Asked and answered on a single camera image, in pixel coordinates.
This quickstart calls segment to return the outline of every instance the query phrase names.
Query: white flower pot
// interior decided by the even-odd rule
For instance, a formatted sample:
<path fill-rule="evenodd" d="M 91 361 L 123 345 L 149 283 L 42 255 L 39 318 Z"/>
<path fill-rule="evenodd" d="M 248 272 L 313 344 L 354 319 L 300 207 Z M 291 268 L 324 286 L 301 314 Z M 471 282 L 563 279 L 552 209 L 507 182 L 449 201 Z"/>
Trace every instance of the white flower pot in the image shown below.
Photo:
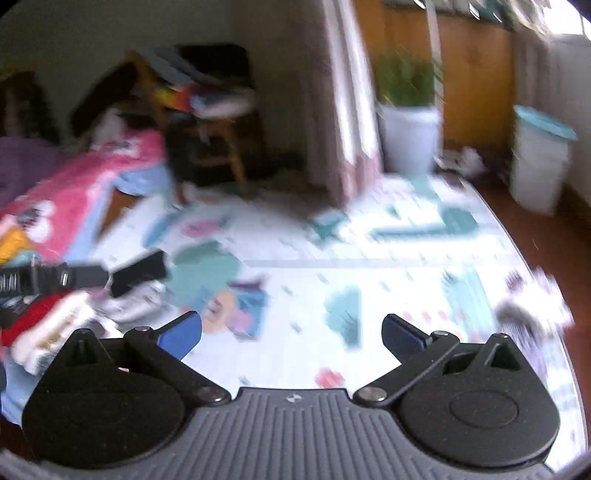
<path fill-rule="evenodd" d="M 441 116 L 433 107 L 378 105 L 386 172 L 406 177 L 428 175 L 435 166 Z"/>

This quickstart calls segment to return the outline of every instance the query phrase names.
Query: potted plant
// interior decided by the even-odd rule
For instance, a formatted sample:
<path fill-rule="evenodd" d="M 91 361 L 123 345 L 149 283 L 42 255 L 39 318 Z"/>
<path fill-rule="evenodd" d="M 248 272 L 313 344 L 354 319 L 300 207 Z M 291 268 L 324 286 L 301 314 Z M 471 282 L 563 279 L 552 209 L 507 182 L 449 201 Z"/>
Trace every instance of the potted plant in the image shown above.
<path fill-rule="evenodd" d="M 426 175 L 433 170 L 439 146 L 435 81 L 441 79 L 440 66 L 408 51 L 383 54 L 375 66 L 385 169 Z"/>

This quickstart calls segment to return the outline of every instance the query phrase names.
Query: purple blanket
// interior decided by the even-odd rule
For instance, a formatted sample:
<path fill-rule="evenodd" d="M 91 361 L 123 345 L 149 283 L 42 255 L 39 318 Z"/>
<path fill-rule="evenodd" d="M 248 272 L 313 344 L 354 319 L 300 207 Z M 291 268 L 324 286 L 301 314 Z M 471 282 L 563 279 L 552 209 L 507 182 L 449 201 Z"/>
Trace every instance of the purple blanket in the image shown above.
<path fill-rule="evenodd" d="M 62 164 L 59 150 L 44 140 L 0 137 L 0 209 L 50 177 Z"/>

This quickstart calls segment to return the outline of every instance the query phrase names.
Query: wooden floor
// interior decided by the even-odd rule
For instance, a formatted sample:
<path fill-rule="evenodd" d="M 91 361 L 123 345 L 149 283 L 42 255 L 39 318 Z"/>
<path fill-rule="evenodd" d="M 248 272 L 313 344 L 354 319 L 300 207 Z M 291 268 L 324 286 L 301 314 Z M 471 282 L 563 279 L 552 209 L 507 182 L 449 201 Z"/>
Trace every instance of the wooden floor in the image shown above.
<path fill-rule="evenodd" d="M 576 322 L 566 332 L 569 351 L 591 432 L 591 229 L 562 214 L 552 218 L 529 213 L 517 205 L 506 187 L 480 186 L 479 191 L 534 268 L 555 276 Z M 19 428 L 2 419 L 0 447 L 27 455 Z"/>

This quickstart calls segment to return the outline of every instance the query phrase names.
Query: blue bin lid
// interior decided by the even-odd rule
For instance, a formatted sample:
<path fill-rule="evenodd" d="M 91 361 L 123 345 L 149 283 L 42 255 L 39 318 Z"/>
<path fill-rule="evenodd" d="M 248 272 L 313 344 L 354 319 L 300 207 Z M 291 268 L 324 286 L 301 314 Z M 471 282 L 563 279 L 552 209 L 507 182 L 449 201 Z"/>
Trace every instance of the blue bin lid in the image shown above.
<path fill-rule="evenodd" d="M 566 140 L 577 140 L 577 134 L 574 130 L 568 125 L 559 122 L 556 118 L 552 118 L 527 106 L 515 105 L 513 109 L 517 117 L 533 127 L 539 128 L 546 133 L 565 138 Z"/>

